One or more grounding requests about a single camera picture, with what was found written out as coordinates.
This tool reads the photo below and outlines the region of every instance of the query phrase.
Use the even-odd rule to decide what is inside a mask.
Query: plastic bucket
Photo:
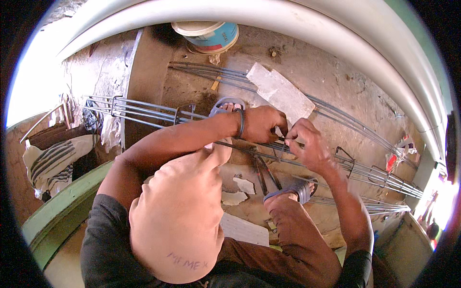
[[[229,49],[238,38],[238,25],[228,22],[172,22],[173,29],[194,48],[205,54],[217,54]]]

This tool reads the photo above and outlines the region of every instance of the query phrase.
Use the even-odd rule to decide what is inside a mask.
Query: blue slipper
[[[227,113],[227,112],[229,112],[226,109],[221,109],[220,108],[225,103],[234,103],[234,105],[235,104],[240,104],[242,106],[242,110],[245,110],[245,102],[242,99],[233,98],[233,97],[224,97],[224,98],[219,99],[216,102],[213,109],[211,109],[210,115],[208,115],[208,117],[213,117],[214,115],[219,114],[219,113]]]
[[[308,177],[308,179],[312,180],[313,182],[316,182],[316,183],[319,182],[317,178]],[[301,186],[291,187],[291,188],[287,188],[287,189],[283,189],[283,190],[279,190],[279,191],[276,191],[276,192],[269,193],[266,196],[264,196],[263,203],[267,199],[269,199],[269,198],[271,198],[271,197],[273,197],[275,195],[284,194],[284,193],[292,193],[293,190],[298,195],[298,202],[301,203],[301,205],[304,204],[304,203],[307,203],[311,199],[311,197],[314,195],[315,191],[317,191],[317,187],[319,186],[318,184],[314,184],[314,191],[312,193],[309,193],[309,191],[310,191],[309,183],[310,182],[305,181],[304,184],[302,184]]]

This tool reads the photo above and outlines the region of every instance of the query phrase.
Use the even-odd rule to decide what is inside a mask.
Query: hand
[[[304,149],[295,139],[305,141]],[[305,118],[299,119],[286,136],[286,144],[301,162],[310,170],[323,176],[335,161],[332,159],[326,140]]]
[[[275,126],[285,136],[288,133],[288,125],[285,113],[270,106],[259,106],[247,109],[244,112],[245,127],[242,138],[249,142],[274,142],[278,139],[275,134]]]

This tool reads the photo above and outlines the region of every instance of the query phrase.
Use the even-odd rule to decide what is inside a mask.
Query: white pipe
[[[69,29],[63,35],[64,46],[80,36],[88,28],[112,14],[144,0],[89,0],[69,21]]]
[[[354,65],[370,77],[412,119],[434,159],[439,143],[420,103],[395,68],[356,33],[305,6],[279,0],[151,0],[121,10],[95,24],[59,54],[74,52],[114,34],[172,21],[227,21],[273,30],[318,46]]]
[[[448,119],[439,82],[418,40],[392,8],[382,0],[292,1],[335,19],[375,47],[405,79],[433,127],[438,126],[445,151]]]

